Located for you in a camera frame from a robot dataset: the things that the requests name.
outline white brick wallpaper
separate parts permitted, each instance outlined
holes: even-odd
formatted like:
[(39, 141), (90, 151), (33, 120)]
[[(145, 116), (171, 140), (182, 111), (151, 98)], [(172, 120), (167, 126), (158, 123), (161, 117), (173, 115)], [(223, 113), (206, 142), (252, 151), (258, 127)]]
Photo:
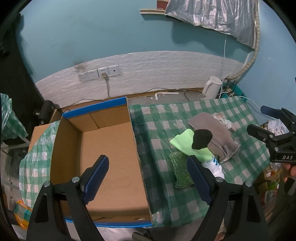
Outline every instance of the white brick wallpaper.
[(223, 57), (185, 51), (151, 51), (95, 59), (54, 73), (36, 83), (43, 98), (60, 107), (89, 100), (106, 99), (104, 79), (80, 82), (78, 73), (118, 64), (121, 74), (109, 79), (110, 96), (143, 93), (152, 88), (204, 87), (211, 75), (222, 78), (239, 71), (243, 63)]

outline human hand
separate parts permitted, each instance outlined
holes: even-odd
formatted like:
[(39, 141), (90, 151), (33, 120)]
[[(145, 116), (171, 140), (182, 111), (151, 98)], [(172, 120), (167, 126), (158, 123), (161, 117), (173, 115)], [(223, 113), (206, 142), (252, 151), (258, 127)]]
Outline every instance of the human hand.
[(291, 167), (288, 163), (282, 163), (283, 181), (286, 182), (288, 177), (296, 177), (296, 166)]

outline black sock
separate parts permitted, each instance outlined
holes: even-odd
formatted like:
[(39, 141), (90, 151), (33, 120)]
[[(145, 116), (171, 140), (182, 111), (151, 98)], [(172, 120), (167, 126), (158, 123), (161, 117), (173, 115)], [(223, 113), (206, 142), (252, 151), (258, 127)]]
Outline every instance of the black sock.
[(213, 135), (212, 132), (205, 129), (196, 130), (193, 135), (193, 143), (191, 148), (195, 150), (200, 150), (207, 147), (211, 141)]

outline wall socket panel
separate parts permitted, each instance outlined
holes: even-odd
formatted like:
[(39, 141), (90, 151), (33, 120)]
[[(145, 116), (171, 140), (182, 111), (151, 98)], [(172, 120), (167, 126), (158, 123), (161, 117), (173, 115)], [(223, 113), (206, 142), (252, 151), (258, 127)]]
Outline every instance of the wall socket panel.
[(109, 76), (120, 74), (119, 65), (111, 65), (109, 68)]
[(99, 78), (98, 70), (90, 70), (81, 74), (78, 74), (80, 82), (86, 82), (90, 80), (95, 80)]
[(105, 73), (107, 76), (113, 76), (120, 74), (119, 65), (110, 65), (99, 69), (90, 70), (81, 74), (78, 74), (80, 82), (86, 82), (90, 80), (96, 80), (103, 78), (102, 74)]

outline concrete floor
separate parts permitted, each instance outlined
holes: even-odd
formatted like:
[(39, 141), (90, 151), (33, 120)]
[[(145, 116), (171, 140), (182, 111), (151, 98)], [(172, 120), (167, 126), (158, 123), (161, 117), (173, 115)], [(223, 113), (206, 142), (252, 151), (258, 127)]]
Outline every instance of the concrete floor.
[[(198, 101), (200, 99), (200, 93), (198, 92), (186, 92), (186, 96), (189, 101)], [(152, 104), (170, 104), (170, 103), (180, 103), (180, 102), (188, 102), (183, 92), (179, 94), (160, 94), (158, 95), (158, 100), (155, 100), (155, 96), (147, 96), (147, 97), (138, 97), (132, 98), (128, 100), (129, 105), (141, 104), (141, 105), (152, 105)], [(8, 165), (14, 163), (15, 165), (19, 165), (19, 161), (14, 162), (10, 160), (3, 152), (1, 152), (1, 177), (9, 178), (8, 176)], [(13, 167), (13, 175), (11, 180), (14, 185), (18, 186), (18, 172), (17, 168)], [(12, 194), (10, 188), (5, 187), (5, 192), (7, 193), (7, 199), (9, 199), (9, 209), (14, 210), (15, 202), (20, 199), (20, 192), (18, 190), (12, 190)], [(191, 240), (197, 229), (201, 224), (201, 220), (197, 220), (193, 223), (178, 227), (164, 227), (164, 228), (151, 228), (152, 237), (156, 241), (188, 241)], [(80, 240), (79, 236), (76, 232), (73, 223), (67, 223), (71, 237), (75, 240)], [(18, 234), (21, 238), (25, 239), (26, 231), (19, 229), (19, 227), (15, 227), (18, 230)], [(145, 231), (144, 228), (138, 229), (127, 229), (127, 228), (98, 228), (101, 235), (106, 241), (132, 241), (131, 235), (133, 232), (143, 233)]]

